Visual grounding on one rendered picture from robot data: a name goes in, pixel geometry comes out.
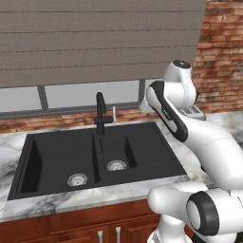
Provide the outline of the black double-bowl sink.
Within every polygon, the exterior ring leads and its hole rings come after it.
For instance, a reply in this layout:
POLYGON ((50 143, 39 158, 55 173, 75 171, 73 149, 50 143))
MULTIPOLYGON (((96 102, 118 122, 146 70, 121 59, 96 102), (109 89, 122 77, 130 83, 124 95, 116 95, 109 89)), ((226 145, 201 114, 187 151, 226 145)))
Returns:
POLYGON ((29 134, 20 156, 9 199, 45 196, 110 185, 186 175, 155 122, 29 134), (115 159, 126 169, 108 171, 115 159), (86 185, 70 187, 67 180, 85 174, 86 185))

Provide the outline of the black sink faucet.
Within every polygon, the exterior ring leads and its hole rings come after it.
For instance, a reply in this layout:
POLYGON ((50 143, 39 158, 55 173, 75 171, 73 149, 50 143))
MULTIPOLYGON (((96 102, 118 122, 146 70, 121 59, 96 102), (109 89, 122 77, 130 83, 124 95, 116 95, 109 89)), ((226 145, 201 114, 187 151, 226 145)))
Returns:
POLYGON ((112 116, 106 116, 106 104, 104 102, 103 93, 98 92, 96 95, 97 116, 94 118, 94 123, 97 125, 97 134, 104 134, 104 125, 114 121, 112 116))

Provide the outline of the silver sink drain strainer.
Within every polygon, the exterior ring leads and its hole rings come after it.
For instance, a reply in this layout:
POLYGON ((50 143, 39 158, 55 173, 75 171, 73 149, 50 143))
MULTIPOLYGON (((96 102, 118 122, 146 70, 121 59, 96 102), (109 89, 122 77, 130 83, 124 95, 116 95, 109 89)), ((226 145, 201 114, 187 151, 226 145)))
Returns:
POLYGON ((126 163, 122 160, 115 159, 107 164, 108 171, 120 171, 126 169, 126 163))
POLYGON ((85 174, 74 174, 70 176, 67 180, 67 184, 70 187, 86 185, 87 176, 85 174))

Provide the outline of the brown wooden cabinet door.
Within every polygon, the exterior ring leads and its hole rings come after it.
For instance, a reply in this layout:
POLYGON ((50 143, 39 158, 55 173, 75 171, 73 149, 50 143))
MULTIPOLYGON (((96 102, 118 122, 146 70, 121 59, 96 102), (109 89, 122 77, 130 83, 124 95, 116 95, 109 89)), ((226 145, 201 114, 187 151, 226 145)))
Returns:
POLYGON ((109 225, 109 243, 117 243, 116 227, 121 226, 121 243, 147 243, 159 225, 158 215, 144 215, 115 221, 109 225))
POLYGON ((98 231, 103 231, 103 243, 109 243, 106 225, 91 225, 58 230, 50 234, 53 243, 99 243, 98 231))

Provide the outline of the grey window blind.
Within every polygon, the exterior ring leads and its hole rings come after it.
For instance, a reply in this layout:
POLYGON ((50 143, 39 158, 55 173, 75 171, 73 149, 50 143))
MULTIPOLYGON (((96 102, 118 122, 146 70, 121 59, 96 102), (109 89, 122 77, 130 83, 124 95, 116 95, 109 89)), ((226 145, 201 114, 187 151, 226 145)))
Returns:
POLYGON ((159 77, 192 62, 207 0, 0 0, 0 87, 159 77))

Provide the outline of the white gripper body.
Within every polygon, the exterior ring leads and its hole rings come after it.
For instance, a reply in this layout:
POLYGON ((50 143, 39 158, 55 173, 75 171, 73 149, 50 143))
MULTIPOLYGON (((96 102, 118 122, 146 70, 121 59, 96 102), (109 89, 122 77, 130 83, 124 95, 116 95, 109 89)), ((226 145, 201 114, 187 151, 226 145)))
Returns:
POLYGON ((149 105, 148 101, 146 100, 146 97, 143 97, 141 103, 140 103, 140 111, 143 113, 153 113, 154 110, 149 105))

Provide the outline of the grey-framed window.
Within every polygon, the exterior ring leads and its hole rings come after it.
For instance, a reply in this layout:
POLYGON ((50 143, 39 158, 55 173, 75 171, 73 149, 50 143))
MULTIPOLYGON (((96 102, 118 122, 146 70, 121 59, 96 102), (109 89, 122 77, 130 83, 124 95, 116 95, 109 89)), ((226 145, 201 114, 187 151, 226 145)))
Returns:
POLYGON ((145 80, 0 88, 0 118, 24 118, 93 111, 103 93, 108 109, 138 107, 145 80))

